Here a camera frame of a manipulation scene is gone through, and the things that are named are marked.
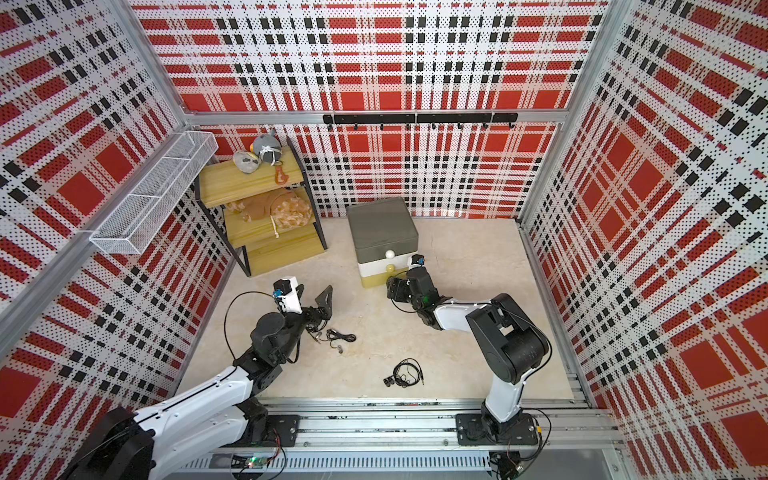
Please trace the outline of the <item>black earphones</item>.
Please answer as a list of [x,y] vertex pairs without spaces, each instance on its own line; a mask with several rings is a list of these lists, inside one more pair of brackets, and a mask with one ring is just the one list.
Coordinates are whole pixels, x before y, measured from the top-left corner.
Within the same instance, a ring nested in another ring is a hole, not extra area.
[[386,387],[413,387],[424,383],[424,372],[415,358],[405,358],[393,368],[388,377],[383,379],[383,383]]
[[343,354],[344,348],[342,343],[354,343],[357,341],[357,336],[355,334],[341,333],[336,329],[329,328],[326,330],[326,340],[332,349],[336,350],[339,354]]
[[325,329],[319,329],[319,330],[308,329],[307,332],[310,334],[310,337],[313,340],[315,340],[317,343],[329,342],[329,339],[327,337],[327,332]]

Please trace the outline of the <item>white drawer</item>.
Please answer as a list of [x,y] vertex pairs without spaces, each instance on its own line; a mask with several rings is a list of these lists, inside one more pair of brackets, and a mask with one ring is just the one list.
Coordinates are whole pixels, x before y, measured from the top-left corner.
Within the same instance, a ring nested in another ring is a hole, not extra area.
[[403,269],[408,269],[411,264],[411,257],[415,252],[402,255],[396,255],[392,258],[385,256],[372,262],[359,263],[358,269],[361,277],[370,277],[383,273],[393,273]]

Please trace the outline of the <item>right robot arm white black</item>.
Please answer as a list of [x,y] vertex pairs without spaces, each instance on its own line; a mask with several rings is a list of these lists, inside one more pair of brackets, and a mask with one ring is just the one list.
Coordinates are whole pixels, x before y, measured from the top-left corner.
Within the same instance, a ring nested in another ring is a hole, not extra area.
[[549,361],[552,346],[510,295],[458,301],[440,294],[423,266],[388,278],[386,288],[390,301],[408,303],[425,325],[471,334],[493,374],[483,414],[497,425],[519,416],[526,383]]

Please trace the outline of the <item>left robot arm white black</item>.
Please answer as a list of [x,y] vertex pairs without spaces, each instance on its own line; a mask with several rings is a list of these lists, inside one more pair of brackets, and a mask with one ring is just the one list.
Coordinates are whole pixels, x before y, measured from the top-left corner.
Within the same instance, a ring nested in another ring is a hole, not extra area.
[[219,374],[155,405],[102,416],[61,478],[163,479],[246,432],[262,435],[268,411],[257,394],[297,362],[302,334],[332,317],[331,286],[312,307],[302,305],[303,290],[294,277],[276,281],[275,311],[257,321],[250,347]]

